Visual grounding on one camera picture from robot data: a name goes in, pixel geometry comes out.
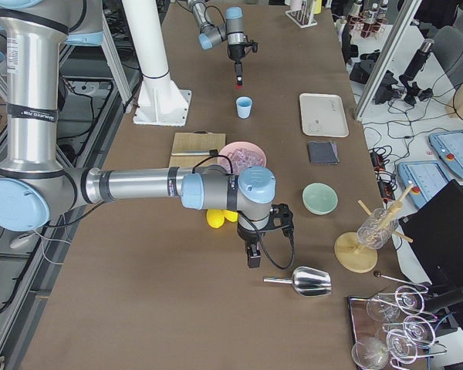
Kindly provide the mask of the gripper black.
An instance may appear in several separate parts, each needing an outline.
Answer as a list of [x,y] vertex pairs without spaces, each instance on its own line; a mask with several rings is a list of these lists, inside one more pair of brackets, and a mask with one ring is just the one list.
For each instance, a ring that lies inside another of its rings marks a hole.
[[254,40],[245,40],[244,42],[240,42],[238,44],[229,44],[228,45],[228,57],[230,60],[234,61],[234,68],[235,68],[235,82],[241,82],[243,84],[243,71],[242,71],[242,63],[241,60],[246,57],[248,51],[250,49],[252,52],[258,51],[258,43]]
[[289,239],[290,244],[294,245],[293,213],[287,204],[271,204],[265,216],[260,216],[257,220],[242,210],[238,211],[237,231],[246,246],[249,268],[260,267],[259,238],[275,230],[281,230],[283,235]]

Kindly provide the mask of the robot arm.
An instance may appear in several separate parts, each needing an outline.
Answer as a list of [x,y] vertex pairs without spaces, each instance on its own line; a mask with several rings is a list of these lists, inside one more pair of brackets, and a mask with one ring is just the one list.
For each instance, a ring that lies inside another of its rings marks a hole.
[[222,42],[227,42],[227,53],[234,62],[235,84],[243,86],[242,60],[250,53],[258,51],[258,43],[249,40],[245,34],[243,12],[238,6],[226,9],[223,23],[216,25],[208,16],[211,7],[206,1],[187,1],[188,11],[194,16],[199,28],[198,41],[203,50],[212,49]]
[[[226,10],[224,24],[210,22],[206,1],[186,1],[199,27],[199,42],[210,49],[227,42],[235,64],[237,86],[242,85],[242,59],[246,48],[257,52],[257,43],[244,32],[239,7]],[[122,1],[141,73],[136,124],[183,126],[191,91],[179,89],[171,79],[161,32],[157,1]],[[292,266],[296,256],[292,212],[286,204],[273,204],[275,177],[263,166],[241,173],[218,151],[192,168],[101,170],[75,167],[57,160],[59,107],[59,50],[61,44],[98,46],[103,43],[103,1],[0,1],[0,25],[7,36],[7,157],[0,162],[0,226],[15,232],[36,231],[52,225],[61,214],[78,207],[137,198],[180,198],[183,207],[238,211],[238,235],[245,243],[247,264],[259,267],[262,253],[278,269]],[[210,165],[224,158],[228,168]],[[263,235],[281,230],[290,244],[286,266],[275,262]]]

